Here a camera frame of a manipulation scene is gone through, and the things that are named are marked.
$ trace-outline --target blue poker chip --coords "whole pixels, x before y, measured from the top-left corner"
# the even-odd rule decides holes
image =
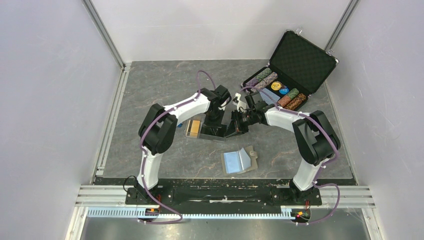
[[[278,91],[280,94],[286,95],[289,92],[289,89],[286,87],[286,88],[281,88]]]

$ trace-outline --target wall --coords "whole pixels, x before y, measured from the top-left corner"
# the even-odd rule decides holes
[[[327,80],[361,184],[387,239],[423,239],[424,2],[361,1]]]
[[[125,62],[268,59],[286,29],[324,48],[349,0],[93,0]]]
[[[120,70],[79,0],[0,3],[0,239],[64,239]]]

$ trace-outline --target white wall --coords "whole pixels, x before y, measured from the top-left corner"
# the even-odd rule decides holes
[[[93,0],[125,62],[268,59],[286,29],[324,48],[349,0]]]
[[[361,1],[327,80],[389,240],[423,239],[424,1]]]
[[[0,239],[64,239],[120,70],[80,0],[3,0],[0,33]]]

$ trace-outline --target black box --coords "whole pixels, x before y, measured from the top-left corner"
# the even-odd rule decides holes
[[[287,30],[272,54],[268,65],[245,80],[241,87],[245,87],[247,82],[264,69],[270,68],[278,75],[278,78],[273,82],[278,81],[287,86],[289,90],[296,88],[299,93],[307,96],[307,99],[296,108],[297,110],[320,88],[338,63],[337,58],[329,55],[294,31]],[[268,84],[266,88],[282,98],[284,94],[271,88],[273,82]]]

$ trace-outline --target gray floor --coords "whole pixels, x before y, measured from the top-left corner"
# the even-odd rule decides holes
[[[313,209],[312,220],[328,214]],[[334,215],[310,226],[295,226],[278,219],[191,219],[185,223],[143,225],[130,218],[89,217],[82,240],[368,240],[361,209],[338,209]]]
[[[114,129],[103,177],[126,178],[137,175],[141,164],[138,129],[150,106],[169,105],[192,96],[197,90],[196,72],[205,70],[217,85],[228,88],[231,95],[240,90],[240,83],[267,64],[267,60],[195,60],[133,62]],[[212,89],[210,81],[201,76],[202,87]],[[229,105],[229,114],[235,106]],[[340,136],[334,111],[325,86],[300,109],[303,112],[323,111]],[[258,153],[258,169],[238,178],[290,179],[301,163],[294,135],[286,130],[253,125],[250,132],[228,138],[225,143],[184,137],[178,128],[171,148],[164,154],[160,178],[224,178],[220,154],[252,145]],[[342,147],[340,159],[329,165],[321,178],[350,179],[352,172]]]

